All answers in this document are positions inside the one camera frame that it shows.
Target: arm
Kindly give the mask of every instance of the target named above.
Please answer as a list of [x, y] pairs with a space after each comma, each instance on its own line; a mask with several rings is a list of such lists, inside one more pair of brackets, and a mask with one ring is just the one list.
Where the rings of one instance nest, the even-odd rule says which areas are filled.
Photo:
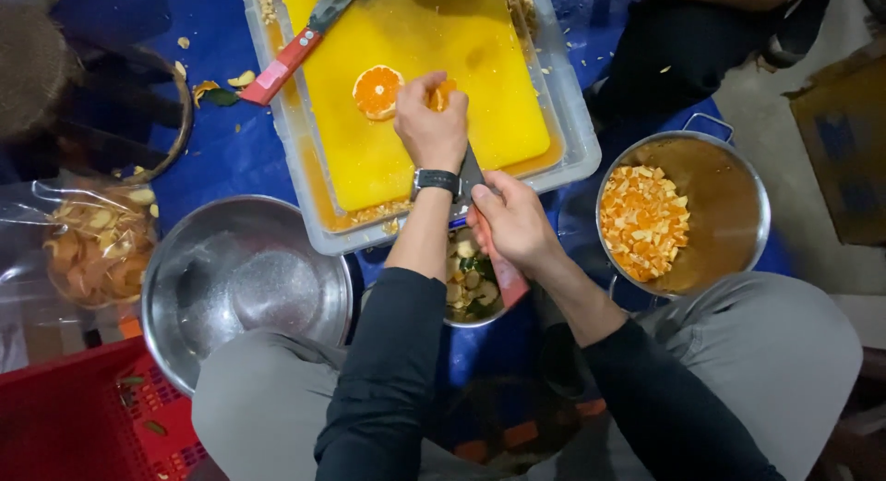
[[[498, 171], [486, 173], [486, 181], [503, 199], [483, 186], [472, 195], [496, 249], [551, 294], [618, 428], [652, 475], [783, 481], [719, 398], [566, 256], [534, 192]], [[476, 226], [471, 215], [469, 225]]]
[[[427, 90], [445, 78], [432, 73], [402, 88], [394, 130], [415, 166], [457, 173], [467, 147], [467, 97], [453, 91], [442, 113], [425, 107]], [[422, 422], [433, 395], [446, 309], [441, 279], [452, 198], [441, 188], [422, 189], [394, 242], [317, 438], [318, 480], [418, 476]]]

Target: dark clothing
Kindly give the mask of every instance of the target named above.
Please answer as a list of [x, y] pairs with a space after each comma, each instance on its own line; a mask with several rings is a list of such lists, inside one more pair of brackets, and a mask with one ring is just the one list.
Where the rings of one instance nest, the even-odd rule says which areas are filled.
[[591, 113], [668, 114], [710, 97], [727, 70], [766, 47], [790, 4], [749, 12], [694, 0], [640, 0], [631, 4], [609, 79]]
[[[317, 439], [318, 480], [417, 477], [445, 304], [439, 281], [400, 268], [379, 276]], [[723, 403], [631, 320], [582, 352], [657, 479], [783, 481]]]

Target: clear plastic container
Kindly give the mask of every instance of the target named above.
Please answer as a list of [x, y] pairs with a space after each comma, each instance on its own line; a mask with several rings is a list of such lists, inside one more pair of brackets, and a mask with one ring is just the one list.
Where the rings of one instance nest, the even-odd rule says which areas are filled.
[[[282, 4], [278, 3], [276, 12], [279, 24], [265, 25], [258, 0], [244, 1], [252, 41], [264, 69], [292, 39], [293, 25]], [[524, 55], [533, 86], [539, 92], [551, 147], [541, 156], [504, 170], [541, 193], [587, 178], [599, 166], [601, 154], [551, 0], [535, 0], [535, 13], [538, 26]], [[518, 34], [526, 31], [522, 18], [519, 22], [515, 19], [515, 26]], [[542, 74], [543, 67], [550, 74]], [[338, 208], [310, 99], [301, 94], [306, 92], [301, 69], [293, 78], [295, 81], [287, 82], [274, 98], [271, 110], [311, 244], [323, 254], [338, 255], [390, 241], [405, 222], [407, 204], [383, 204], [350, 213]], [[463, 217], [465, 211], [454, 213], [452, 219]]]

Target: cardboard box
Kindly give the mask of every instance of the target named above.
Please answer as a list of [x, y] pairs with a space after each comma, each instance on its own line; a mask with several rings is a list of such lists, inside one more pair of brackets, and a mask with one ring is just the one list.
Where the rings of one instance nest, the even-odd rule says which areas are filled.
[[886, 38], [787, 96], [840, 242], [886, 244]]

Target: yellow cutting board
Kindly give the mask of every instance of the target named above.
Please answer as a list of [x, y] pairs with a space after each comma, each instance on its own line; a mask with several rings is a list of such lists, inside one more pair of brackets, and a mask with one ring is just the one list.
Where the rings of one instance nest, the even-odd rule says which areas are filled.
[[[283, 0], [296, 33], [317, 0]], [[468, 137], [483, 169], [539, 156], [550, 137], [505, 0], [354, 0], [302, 66], [338, 206], [409, 194], [414, 167], [393, 121], [373, 123], [353, 83], [384, 64], [409, 81], [446, 70], [468, 93]]]

